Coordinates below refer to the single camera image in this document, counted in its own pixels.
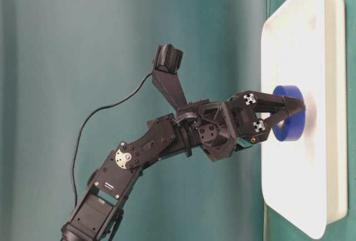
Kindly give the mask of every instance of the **black cable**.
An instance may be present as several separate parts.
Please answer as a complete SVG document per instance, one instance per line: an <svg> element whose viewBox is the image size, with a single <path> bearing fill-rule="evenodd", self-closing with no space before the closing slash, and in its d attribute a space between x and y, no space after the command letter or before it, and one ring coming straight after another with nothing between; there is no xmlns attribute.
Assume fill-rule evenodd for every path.
<svg viewBox="0 0 356 241"><path fill-rule="evenodd" d="M97 108L96 110L94 110L93 112L90 113L89 116L87 116L87 118L85 119L85 121L83 122L82 126L79 129L78 135L77 135L77 140L76 140L76 144L74 147L74 155L73 155L73 159L72 159L72 165L71 165L71 181L72 181L72 188L73 188L73 192L74 192L74 207L76 207L77 205L77 188L76 188L76 182L74 179L74 165L76 162L76 158L77 158L77 154L78 154L78 147L79 147L79 141L80 141L80 137L82 135L82 131L84 126L87 124L88 120L92 117L92 115L94 115L96 112L103 110L103 109L110 109L114 106L117 106L123 102L125 102L126 100L130 99L135 93L137 93L139 91L139 89L142 87L142 85L144 84L144 82L147 80L148 77L150 77L152 75L152 72L148 73L140 82L139 86L136 88L135 91L133 91L131 94L129 94L128 96L126 96L124 99L120 100L119 102L116 102L114 104L111 105L107 105L107 106L102 106Z"/></svg>

